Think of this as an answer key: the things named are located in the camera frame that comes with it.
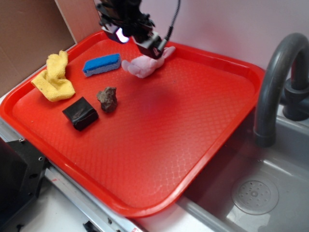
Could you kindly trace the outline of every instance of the light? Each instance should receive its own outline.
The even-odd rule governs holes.
[[[129,38],[124,36],[123,33],[122,33],[122,28],[119,28],[117,31],[116,31],[116,35],[119,39],[119,41],[123,44],[127,43],[129,41]]]

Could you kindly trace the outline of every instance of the red tray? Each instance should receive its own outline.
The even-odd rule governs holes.
[[[256,104],[264,71],[254,65],[188,46],[152,76],[121,68],[85,77],[87,60],[120,53],[140,55],[133,43],[103,32],[69,53],[69,100],[49,102],[30,83],[12,91],[0,115],[81,186],[126,217],[157,213],[174,203]],[[118,107],[106,114],[96,94],[117,87]],[[99,119],[82,132],[62,110],[84,96]]]

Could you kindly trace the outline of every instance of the sink basin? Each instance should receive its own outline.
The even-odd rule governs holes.
[[[276,144],[259,148],[253,121],[251,113],[184,196],[226,231],[309,231],[309,128],[279,116]]]

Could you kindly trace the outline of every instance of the faucet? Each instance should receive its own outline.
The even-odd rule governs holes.
[[[283,115],[293,121],[309,117],[309,42],[305,35],[286,36],[275,50],[266,69],[254,120],[254,140],[260,147],[276,142],[279,103]]]

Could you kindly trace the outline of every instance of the black cable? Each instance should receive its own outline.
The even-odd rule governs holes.
[[[167,41],[169,40],[170,36],[172,35],[173,29],[174,29],[174,23],[175,23],[177,15],[178,15],[178,11],[180,9],[180,3],[181,3],[181,0],[178,0],[177,9],[175,11],[172,23],[170,24],[169,31],[168,31],[166,37],[164,38]]]

